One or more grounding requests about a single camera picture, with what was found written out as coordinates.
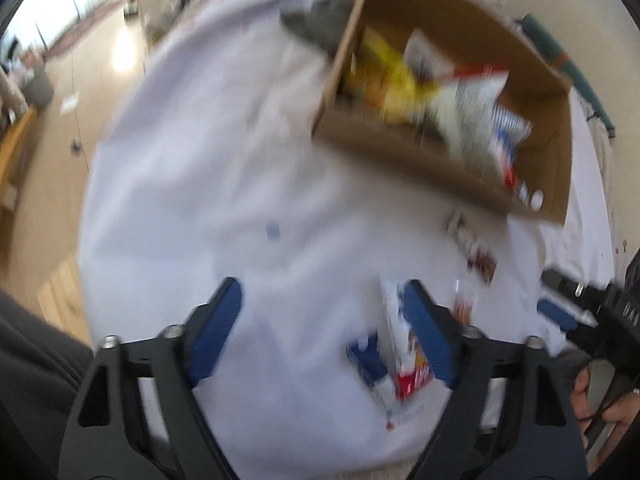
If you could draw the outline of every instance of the yellow snack bag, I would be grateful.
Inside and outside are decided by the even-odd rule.
[[[434,83],[418,83],[402,54],[370,28],[351,61],[345,87],[391,123],[422,122],[426,102],[438,92]]]

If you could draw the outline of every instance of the human hand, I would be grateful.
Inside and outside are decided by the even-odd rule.
[[[593,412],[589,409],[587,403],[587,389],[590,380],[590,369],[585,368],[578,374],[575,380],[574,391],[571,394],[571,405],[574,409],[575,416],[578,420],[587,418],[593,415]],[[640,395],[637,392],[626,394],[608,410],[602,414],[602,420],[605,422],[614,422],[614,426],[611,434],[609,435],[606,443],[598,453],[598,456],[590,464],[588,464],[589,472],[594,472],[599,466],[609,457],[609,455],[616,449],[616,446],[620,443],[625,436],[626,430],[628,430],[631,423],[640,412]],[[584,446],[587,446],[587,437],[584,436],[584,432],[589,427],[590,420],[580,422],[580,433],[582,435],[582,442]]]

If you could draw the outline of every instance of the open cardboard box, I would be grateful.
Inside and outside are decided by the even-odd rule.
[[[352,112],[336,100],[342,74],[365,27],[400,52],[420,28],[453,61],[501,64],[510,71],[499,101],[533,124],[516,153],[516,174],[529,192],[541,190],[539,211],[508,190],[483,182],[448,159],[446,147],[417,144],[406,130]],[[439,186],[501,213],[564,223],[571,179],[570,86],[505,23],[472,0],[356,0],[314,125],[330,142],[399,173]]]

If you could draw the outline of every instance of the bright light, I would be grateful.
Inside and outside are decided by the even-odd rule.
[[[136,51],[136,42],[133,35],[125,27],[120,29],[115,45],[113,46],[113,55],[111,63],[116,72],[128,72],[138,60]]]

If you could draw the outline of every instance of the metal screw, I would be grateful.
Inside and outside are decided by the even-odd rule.
[[[530,335],[527,337],[526,345],[535,350],[542,350],[546,347],[545,340],[537,335]]]
[[[182,325],[169,325],[162,330],[162,337],[165,339],[175,339],[184,333]]]
[[[80,156],[80,152],[82,151],[82,140],[79,137],[74,137],[74,140],[71,141],[71,154],[74,156]]]
[[[480,339],[482,337],[482,333],[478,327],[468,325],[462,327],[462,337],[466,337],[467,339]]]
[[[100,348],[114,348],[120,344],[120,338],[116,335],[108,335],[100,339]]]

